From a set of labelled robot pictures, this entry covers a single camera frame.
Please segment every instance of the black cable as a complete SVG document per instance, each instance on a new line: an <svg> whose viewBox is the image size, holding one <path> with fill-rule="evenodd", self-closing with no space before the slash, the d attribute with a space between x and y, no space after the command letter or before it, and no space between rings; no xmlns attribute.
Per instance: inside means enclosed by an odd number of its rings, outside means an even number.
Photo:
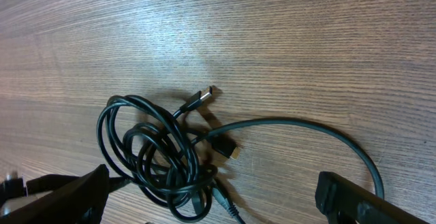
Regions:
<svg viewBox="0 0 436 224"><path fill-rule="evenodd" d="M152 202L169 208L178 220L186 223L195 223L203 219L211 209L213 195L238 223L244 223L230 200L228 193L214 179L217 174L217 168L214 165L200 165L194 146L202 140L207 140L213 144L215 150L229 157L236 144L228 140L220 141L220 136L229 130L253 125L295 125L321 131L336 137L352 148L365 162L373 177L376 195L384 198L382 178L371 158L349 136L326 125L297 118L261 118L231 123L207 133L195 129L182 128L176 120L177 117L185 112L195 110L211 95L211 87L206 91L199 91L173 115L143 97L136 95L127 95L125 97L113 96L108 100L106 108L104 108L98 118L97 140L109 166L126 180L131 180L134 184L138 185L141 191ZM124 106L136 108L156 118L162 123L163 127L160 128L152 123L138 123L127 131L123 139L120 140L115 129L115 118L119 108ZM103 139L104 124L112 150L118 160L131 172L130 175L120 169L108 154ZM192 141L189 140L188 133L195 135L196 138ZM135 136L144 139L138 155L133 154L132 150L133 138ZM178 144L180 150L176 149L174 143ZM153 163L152 159L156 151L161 153L170 167ZM206 203L202 199L203 195L206 197ZM177 210L177 208L184 206L189 200L192 200L196 212L196 215L193 217L183 216Z"/></svg>

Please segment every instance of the wooden surface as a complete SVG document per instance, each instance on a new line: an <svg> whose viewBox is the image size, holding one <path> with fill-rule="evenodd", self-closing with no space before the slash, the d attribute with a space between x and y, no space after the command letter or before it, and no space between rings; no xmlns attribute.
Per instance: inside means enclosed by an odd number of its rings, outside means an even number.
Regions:
<svg viewBox="0 0 436 224"><path fill-rule="evenodd" d="M436 223L435 19L436 0L0 0L0 172L86 174L105 163L95 123L109 96L174 111L214 84L212 126L293 116L336 127L372 156L389 202ZM140 119L125 110L117 126ZM189 122L207 126L197 112ZM247 223L326 223L322 170L373 186L327 135L231 136L240 159L214 162ZM103 223L147 221L178 223L134 186L109 197ZM214 204L201 223L234 222Z"/></svg>

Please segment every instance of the cable strain relief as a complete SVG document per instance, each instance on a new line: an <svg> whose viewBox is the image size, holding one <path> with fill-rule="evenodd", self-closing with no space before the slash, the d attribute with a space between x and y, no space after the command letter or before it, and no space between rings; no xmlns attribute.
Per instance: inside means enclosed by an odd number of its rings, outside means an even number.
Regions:
<svg viewBox="0 0 436 224"><path fill-rule="evenodd" d="M234 204L232 204L229 208L227 208L227 212L232 218L235 218L239 215L239 211L236 209Z"/></svg>

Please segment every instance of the wooden table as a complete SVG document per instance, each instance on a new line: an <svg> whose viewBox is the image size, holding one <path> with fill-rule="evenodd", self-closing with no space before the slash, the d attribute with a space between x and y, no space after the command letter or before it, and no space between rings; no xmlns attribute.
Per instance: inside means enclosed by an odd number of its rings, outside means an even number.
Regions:
<svg viewBox="0 0 436 224"><path fill-rule="evenodd" d="M436 222L436 0L0 2L2 174L86 174L105 163L95 124L111 95L175 111L213 84L211 126L291 116L336 127L372 156L389 202ZM117 126L142 119L127 109ZM208 126L197 112L189 122ZM372 189L363 162L328 135L230 135L239 160L213 160L247 223L326 223L319 171ZM103 223L147 221L178 223L133 185L109 197ZM214 204L201 223L234 221Z"/></svg>

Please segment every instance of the tangled cable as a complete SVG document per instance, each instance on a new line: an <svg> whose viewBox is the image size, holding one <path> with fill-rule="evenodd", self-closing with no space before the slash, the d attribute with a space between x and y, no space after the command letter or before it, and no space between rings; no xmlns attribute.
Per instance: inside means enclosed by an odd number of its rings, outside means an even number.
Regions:
<svg viewBox="0 0 436 224"><path fill-rule="evenodd" d="M195 223L203 219L211 209L213 196L238 223L244 223L229 194L215 179L217 168L214 165L200 165L194 146L198 142L206 140L213 144L216 151L229 157L236 145L231 144L231 142L217 142L214 138L229 130L253 125L296 125L336 137L353 149L365 162L373 177L376 195L384 197L382 178L371 158L351 138L328 126L297 118L261 118L231 123L208 133L195 129L183 129L177 118L184 112L195 110L201 106L203 101L211 95L211 87L206 91L199 91L174 114L137 95L125 97L116 95L108 100L107 106L98 118L97 140L109 166L120 176L130 179L132 183L138 185L141 191L155 204L169 208L178 220ZM156 118L163 127L159 128L152 123L138 123L128 130L123 139L120 140L115 130L115 118L119 109L125 106L136 108ZM131 172L131 175L120 169L108 154L103 139L104 124L106 124L106 133L112 150L118 160ZM187 136L188 133L194 134L196 138L190 140ZM170 139L169 134L172 135L175 142ZM138 155L133 154L132 150L135 136L144 139ZM177 150L175 143L178 144L180 150ZM152 159L156 150L162 154L170 167L153 163ZM192 200L196 212L193 217L186 217L177 210L189 200Z"/></svg>

